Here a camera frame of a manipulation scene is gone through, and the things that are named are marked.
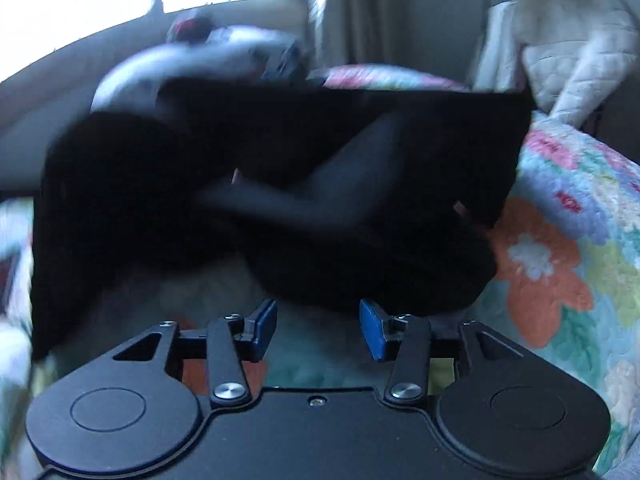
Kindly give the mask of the black garment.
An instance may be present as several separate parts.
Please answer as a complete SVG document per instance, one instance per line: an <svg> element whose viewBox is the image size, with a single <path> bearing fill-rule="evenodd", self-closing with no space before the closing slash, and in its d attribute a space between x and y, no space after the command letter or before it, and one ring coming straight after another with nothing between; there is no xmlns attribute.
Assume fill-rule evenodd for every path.
<svg viewBox="0 0 640 480"><path fill-rule="evenodd" d="M135 273L241 257L296 304L429 316L496 276L487 232L532 120L525 93L202 78L72 122L35 202L32 354Z"/></svg>

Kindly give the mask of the floral quilt bedspread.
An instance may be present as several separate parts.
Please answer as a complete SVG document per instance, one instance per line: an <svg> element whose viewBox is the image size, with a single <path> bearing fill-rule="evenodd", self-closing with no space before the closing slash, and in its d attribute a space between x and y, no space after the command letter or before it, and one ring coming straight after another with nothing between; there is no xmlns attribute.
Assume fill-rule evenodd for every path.
<svg viewBox="0 0 640 480"><path fill-rule="evenodd" d="M375 361L359 306L296 304L241 257L107 289L32 354L35 202L1 206L6 479L634 479L639 474L639 168L532 109L487 232L496 276L458 353L427 322ZM179 356L180 330L278 307L259 362Z"/></svg>

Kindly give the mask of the white patterned pillow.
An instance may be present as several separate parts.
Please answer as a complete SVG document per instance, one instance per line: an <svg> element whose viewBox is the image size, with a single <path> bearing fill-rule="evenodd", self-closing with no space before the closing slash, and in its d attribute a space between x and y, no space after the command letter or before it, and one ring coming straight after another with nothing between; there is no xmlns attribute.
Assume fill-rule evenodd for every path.
<svg viewBox="0 0 640 480"><path fill-rule="evenodd" d="M299 81L309 71L309 52L297 36L232 25L213 30L198 44L168 42L130 56L100 81L91 109L150 104L160 87L175 78Z"/></svg>

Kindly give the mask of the beige curtain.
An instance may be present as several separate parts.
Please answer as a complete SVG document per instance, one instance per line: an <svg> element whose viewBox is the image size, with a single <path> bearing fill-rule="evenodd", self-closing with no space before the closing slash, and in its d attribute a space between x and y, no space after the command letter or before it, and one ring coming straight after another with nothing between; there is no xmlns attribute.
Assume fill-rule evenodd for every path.
<svg viewBox="0 0 640 480"><path fill-rule="evenodd" d="M308 0L319 67L420 65L416 0Z"/></svg>

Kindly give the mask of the grey plush toy red bow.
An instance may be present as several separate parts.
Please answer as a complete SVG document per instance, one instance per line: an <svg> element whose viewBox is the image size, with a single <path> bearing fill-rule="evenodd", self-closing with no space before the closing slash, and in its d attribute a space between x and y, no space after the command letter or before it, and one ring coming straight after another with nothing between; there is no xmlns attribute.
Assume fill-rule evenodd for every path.
<svg viewBox="0 0 640 480"><path fill-rule="evenodd" d="M166 34L168 44L205 44L216 28L214 20L206 12L191 10L180 14L172 22Z"/></svg>

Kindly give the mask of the white quilted jacket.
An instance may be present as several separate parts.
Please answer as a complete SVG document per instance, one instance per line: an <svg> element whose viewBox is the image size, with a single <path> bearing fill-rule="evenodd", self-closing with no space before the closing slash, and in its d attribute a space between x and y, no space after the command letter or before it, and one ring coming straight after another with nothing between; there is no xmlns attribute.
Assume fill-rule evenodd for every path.
<svg viewBox="0 0 640 480"><path fill-rule="evenodd" d="M639 64L639 20L625 0L509 0L486 18L472 88L529 89L538 110L575 128Z"/></svg>

